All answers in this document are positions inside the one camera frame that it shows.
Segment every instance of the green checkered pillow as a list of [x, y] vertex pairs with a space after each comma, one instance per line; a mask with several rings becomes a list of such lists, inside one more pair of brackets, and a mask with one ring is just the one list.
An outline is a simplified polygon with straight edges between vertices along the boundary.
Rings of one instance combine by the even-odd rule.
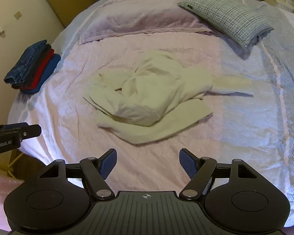
[[264, 17], [237, 0], [186, 0], [178, 5], [207, 20], [244, 48], [255, 36], [273, 29]]

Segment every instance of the bed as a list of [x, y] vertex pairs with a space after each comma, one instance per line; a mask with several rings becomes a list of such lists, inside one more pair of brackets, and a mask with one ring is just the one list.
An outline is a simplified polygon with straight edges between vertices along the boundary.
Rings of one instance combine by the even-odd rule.
[[[42, 134], [22, 142], [21, 151], [49, 164], [55, 159], [77, 163], [110, 148], [118, 162], [107, 183], [115, 191], [177, 191], [189, 178], [179, 165], [179, 150], [209, 156], [220, 163], [240, 158], [260, 172], [289, 199], [294, 225], [294, 15], [264, 2], [241, 0], [274, 11], [275, 26], [249, 50], [224, 34], [152, 32], [127, 34], [80, 44], [100, 10], [125, 0], [101, 0], [80, 13], [52, 44], [61, 55], [55, 73], [33, 96], [19, 93], [8, 123], [39, 124]], [[252, 80], [254, 95], [206, 95], [213, 115], [176, 135], [132, 145], [94, 122], [95, 108], [83, 94], [101, 68], [132, 68], [140, 54], [157, 49], [181, 64], [201, 65], [212, 75], [231, 74]], [[78, 180], [72, 183], [81, 186]], [[217, 180], [215, 186], [225, 183]]]

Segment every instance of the wooden floor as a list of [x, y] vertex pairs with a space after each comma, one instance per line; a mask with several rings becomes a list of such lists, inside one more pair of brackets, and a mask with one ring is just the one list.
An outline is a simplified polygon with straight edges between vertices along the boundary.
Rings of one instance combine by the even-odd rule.
[[[13, 153], [15, 156], [18, 156], [21, 152], [16, 151]], [[13, 164], [13, 175], [17, 179], [27, 180], [38, 171], [40, 171], [45, 165], [38, 159], [24, 154], [19, 160]]]

